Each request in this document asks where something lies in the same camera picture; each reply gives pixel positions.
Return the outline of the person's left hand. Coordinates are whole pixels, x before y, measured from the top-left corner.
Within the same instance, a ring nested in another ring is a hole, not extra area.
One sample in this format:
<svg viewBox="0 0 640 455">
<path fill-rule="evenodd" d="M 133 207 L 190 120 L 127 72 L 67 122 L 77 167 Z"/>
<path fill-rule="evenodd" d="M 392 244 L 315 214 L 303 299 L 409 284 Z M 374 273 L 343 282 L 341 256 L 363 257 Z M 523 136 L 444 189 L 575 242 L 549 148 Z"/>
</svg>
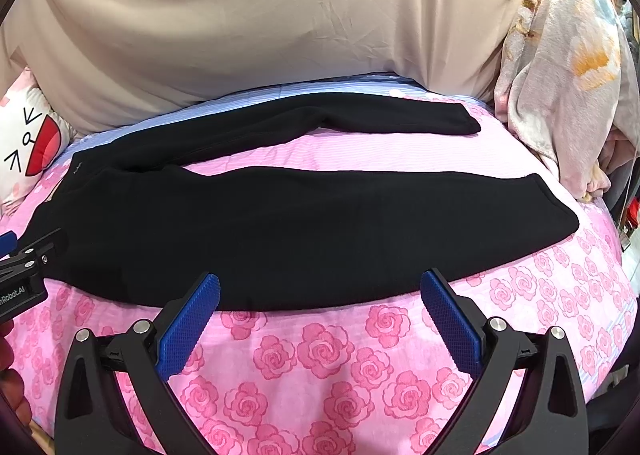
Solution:
<svg viewBox="0 0 640 455">
<path fill-rule="evenodd" d="M 6 339 L 13 328 L 13 321 L 7 321 L 0 327 L 1 393 L 17 419 L 23 426 L 28 427 L 32 421 L 32 409 L 25 397 L 24 380 L 13 368 L 15 355 L 8 339 Z"/>
</svg>

